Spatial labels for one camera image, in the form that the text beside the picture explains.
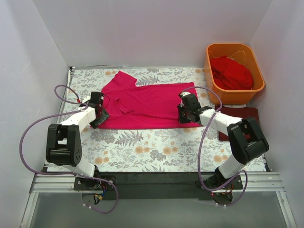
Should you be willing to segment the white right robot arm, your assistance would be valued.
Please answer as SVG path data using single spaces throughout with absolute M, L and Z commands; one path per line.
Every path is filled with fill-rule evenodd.
M 180 123 L 196 123 L 206 129 L 213 128 L 228 136 L 230 143 L 232 155 L 206 180 L 199 176 L 203 189 L 215 191 L 227 188 L 249 162 L 269 150 L 268 141 L 255 118 L 233 117 L 209 106 L 202 107 L 190 92 L 181 92 L 179 98 L 181 103 L 177 108 Z

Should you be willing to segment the pink t shirt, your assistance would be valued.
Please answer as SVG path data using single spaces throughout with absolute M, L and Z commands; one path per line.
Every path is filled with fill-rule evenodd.
M 109 130 L 172 129 L 197 127 L 196 123 L 179 123 L 178 94 L 193 82 L 137 86 L 137 79 L 122 71 L 102 88 L 105 109 L 110 117 L 98 126 Z

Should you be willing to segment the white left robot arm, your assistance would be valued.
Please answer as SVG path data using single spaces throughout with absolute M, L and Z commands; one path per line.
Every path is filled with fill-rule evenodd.
M 81 132 L 87 126 L 96 129 L 110 117 L 103 107 L 104 96 L 101 92 L 92 92 L 78 113 L 59 124 L 51 124 L 47 130 L 47 162 L 86 176 L 85 185 L 91 190 L 100 187 L 101 178 L 95 174 L 95 166 L 83 156 Z

